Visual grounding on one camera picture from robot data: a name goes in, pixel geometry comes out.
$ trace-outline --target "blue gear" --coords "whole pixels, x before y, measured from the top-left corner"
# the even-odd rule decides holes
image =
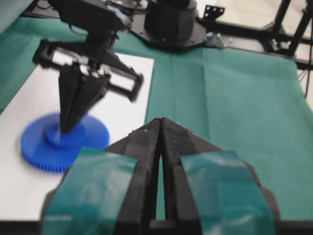
[[[83,146],[103,149],[109,145],[106,126],[85,115],[70,132],[61,134],[60,114],[50,114],[31,123],[23,132],[22,154],[33,166],[52,172],[70,167]]]

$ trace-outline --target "gear teeth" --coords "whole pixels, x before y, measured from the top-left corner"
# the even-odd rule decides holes
[[[37,118],[36,120],[34,120],[33,122],[31,122],[25,129],[23,135],[22,135],[22,139],[23,137],[25,136],[25,140],[28,140],[33,138],[33,134],[30,135],[29,132],[27,132],[28,128],[32,128],[32,125],[36,125],[36,128],[46,128],[47,125],[51,124],[51,121],[55,122],[56,121],[56,116],[60,116],[60,113],[59,112],[50,112],[48,114],[45,114],[45,115],[42,115],[41,117]],[[99,119],[97,119],[96,117],[94,116],[91,116],[91,115],[88,115],[90,118],[93,118],[95,120],[97,120],[98,122]],[[49,145],[49,143],[46,143],[46,138],[42,139],[41,140],[42,143],[41,144],[46,144],[46,145]],[[45,152],[40,152],[39,154],[40,155],[36,155],[36,154],[33,154],[32,152],[29,152],[27,148],[28,146],[32,146],[31,145],[32,143],[31,142],[28,142],[28,141],[22,141],[22,153],[23,153],[23,157],[34,167],[36,168],[39,168],[39,169],[42,169],[42,170],[45,170],[45,171],[49,171],[49,172],[58,172],[58,173],[62,173],[62,172],[65,172],[66,169],[68,169],[75,161],[75,155],[72,156],[70,155],[70,158],[68,160],[66,160],[66,157],[67,155],[65,155],[63,158],[59,158],[58,156],[56,157],[56,160],[46,160],[44,155],[45,155]]]

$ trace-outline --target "cable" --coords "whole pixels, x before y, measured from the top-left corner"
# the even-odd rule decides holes
[[[302,75],[306,72],[307,70],[303,70],[299,75],[298,78],[302,77]]]
[[[312,47],[313,47],[313,21],[311,19],[310,58],[309,58],[308,80],[307,80],[307,87],[306,87],[306,90],[305,90],[305,98],[308,96],[309,84],[310,84],[310,74],[311,74],[311,64],[312,64],[311,63],[312,62]]]
[[[302,80],[304,79],[305,75],[307,75],[308,70],[304,70],[300,75],[299,75],[299,82],[301,83]]]

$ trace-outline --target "black metal frame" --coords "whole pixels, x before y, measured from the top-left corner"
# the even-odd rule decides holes
[[[205,18],[205,13],[203,18],[198,18],[197,21],[205,26],[206,30],[209,32],[221,33],[225,35],[226,38],[232,37],[234,40],[237,40],[236,46],[230,45],[230,48],[288,58],[297,64],[299,70],[308,70],[308,74],[310,74],[310,70],[313,70],[313,65],[310,63],[310,59],[297,59],[294,54],[299,44],[308,44],[311,46],[313,44],[311,38],[303,37],[313,16],[313,0],[307,1],[307,6],[303,10],[303,17],[294,35],[285,33],[282,26],[282,21],[286,15],[290,2],[291,0],[282,0],[274,21],[264,29],[209,20]],[[247,39],[251,42],[252,46],[250,48],[247,48]],[[255,47],[255,41],[259,42],[261,46]],[[209,41],[207,46],[214,46],[214,41]],[[308,95],[309,82],[310,80],[308,76],[305,93],[306,97]]]

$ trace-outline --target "black plastic part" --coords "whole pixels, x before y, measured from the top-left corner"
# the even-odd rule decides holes
[[[281,235],[312,235],[313,221],[281,221]]]
[[[146,14],[145,29],[157,39],[169,42],[188,40],[196,17],[194,0],[185,8],[176,8],[157,0],[151,0]]]
[[[49,0],[63,22],[85,29],[90,34],[105,38],[111,30],[124,30],[131,25],[108,9],[101,0]]]
[[[108,79],[95,78],[81,73],[79,65],[64,65],[60,70],[60,124],[66,133],[80,121],[83,115],[107,92]]]
[[[40,45],[33,57],[33,62],[35,64],[40,64],[44,68],[53,68],[60,71],[62,66],[53,62],[54,52],[60,48],[63,51],[87,57],[89,63],[94,63],[96,65],[108,65],[113,72],[134,80],[134,87],[131,91],[115,86],[110,82],[108,82],[108,89],[121,95],[125,95],[130,101],[136,100],[143,83],[143,76],[141,74],[137,74],[132,68],[127,67],[110,48],[104,47],[101,42],[96,40],[89,40],[86,43],[52,43],[46,39],[41,40]]]
[[[156,217],[159,128],[160,119],[154,119],[105,149],[138,160],[117,218],[115,235],[145,235],[149,221]]]
[[[173,8],[184,9],[190,5],[192,0],[157,0],[157,2]]]
[[[200,217],[179,157],[221,149],[194,136],[188,129],[167,118],[162,118],[160,141],[166,219],[176,222],[176,234],[200,235]]]
[[[195,21],[196,6],[191,0],[185,8],[151,0],[147,15],[135,15],[131,32],[149,46],[183,50],[204,46],[205,28]]]
[[[214,21],[225,12],[225,7],[206,5],[204,9],[203,19]]]
[[[0,221],[1,235],[38,235],[38,221]]]
[[[176,231],[172,220],[152,220],[149,224],[149,235],[175,235]]]

